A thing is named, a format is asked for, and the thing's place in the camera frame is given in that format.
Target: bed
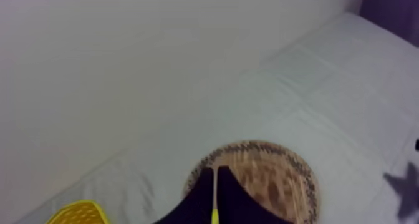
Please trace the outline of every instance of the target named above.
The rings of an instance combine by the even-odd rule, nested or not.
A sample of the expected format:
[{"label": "bed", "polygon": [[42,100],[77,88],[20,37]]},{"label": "bed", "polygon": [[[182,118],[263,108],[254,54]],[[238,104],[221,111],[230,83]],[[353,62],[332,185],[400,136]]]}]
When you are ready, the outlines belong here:
[{"label": "bed", "polygon": [[181,200],[190,171],[216,147],[281,144],[320,184],[319,223],[397,223],[384,173],[419,165],[419,50],[343,14],[243,73],[217,95],[114,156],[18,224],[98,201],[112,223],[153,223]]}]

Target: white mattress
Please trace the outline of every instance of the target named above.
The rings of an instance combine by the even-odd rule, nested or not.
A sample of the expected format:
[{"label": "white mattress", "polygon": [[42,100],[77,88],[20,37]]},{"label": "white mattress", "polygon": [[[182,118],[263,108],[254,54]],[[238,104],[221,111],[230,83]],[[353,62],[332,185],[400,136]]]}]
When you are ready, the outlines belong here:
[{"label": "white mattress", "polygon": [[285,145],[308,162],[320,183],[319,223],[397,223],[383,173],[419,165],[418,77],[418,49],[344,14],[18,223],[44,223],[79,199],[98,201],[112,223],[153,223],[180,201],[201,157],[244,139]]}]

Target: wicker placemat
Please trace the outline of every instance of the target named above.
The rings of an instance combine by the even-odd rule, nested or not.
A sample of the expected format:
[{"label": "wicker placemat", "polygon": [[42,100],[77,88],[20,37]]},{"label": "wicker placemat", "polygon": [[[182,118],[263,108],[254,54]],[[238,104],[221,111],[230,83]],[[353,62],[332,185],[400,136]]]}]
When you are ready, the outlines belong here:
[{"label": "wicker placemat", "polygon": [[259,204],[293,223],[316,223],[319,184],[296,153],[263,141],[242,141],[216,149],[201,160],[184,189],[188,194],[202,168],[228,165],[240,184]]}]

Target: yellow basket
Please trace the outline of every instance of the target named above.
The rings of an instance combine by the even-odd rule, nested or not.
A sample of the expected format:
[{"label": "yellow basket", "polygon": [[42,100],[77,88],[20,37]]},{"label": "yellow basket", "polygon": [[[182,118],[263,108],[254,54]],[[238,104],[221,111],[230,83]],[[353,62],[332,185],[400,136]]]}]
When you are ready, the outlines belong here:
[{"label": "yellow basket", "polygon": [[61,208],[47,224],[109,224],[109,221],[96,202],[79,200]]}]

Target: wall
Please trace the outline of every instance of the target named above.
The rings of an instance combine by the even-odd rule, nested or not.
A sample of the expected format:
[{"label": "wall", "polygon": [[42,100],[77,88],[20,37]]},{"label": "wall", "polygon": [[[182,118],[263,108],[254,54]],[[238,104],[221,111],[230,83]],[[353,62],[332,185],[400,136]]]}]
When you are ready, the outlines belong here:
[{"label": "wall", "polygon": [[359,1],[0,0],[0,222]]}]

